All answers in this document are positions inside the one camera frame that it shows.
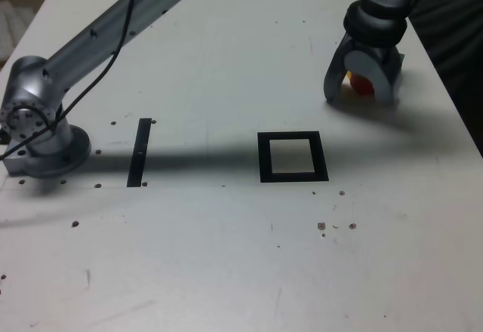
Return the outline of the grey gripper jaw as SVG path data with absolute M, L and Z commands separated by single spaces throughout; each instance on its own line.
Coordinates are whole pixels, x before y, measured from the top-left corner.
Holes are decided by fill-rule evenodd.
M 354 50 L 345 57 L 349 83 L 359 96 L 373 96 L 383 106 L 394 106 L 401 83 L 402 55 L 391 48 L 382 57 Z

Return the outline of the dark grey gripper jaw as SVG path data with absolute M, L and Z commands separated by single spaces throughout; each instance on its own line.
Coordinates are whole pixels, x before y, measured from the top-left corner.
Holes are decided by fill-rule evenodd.
M 337 49 L 334 52 L 328 70 L 325 74 L 323 91 L 325 99 L 333 103 L 339 96 L 342 82 L 346 77 L 347 68 L 345 57 L 354 50 L 354 41 L 346 32 Z

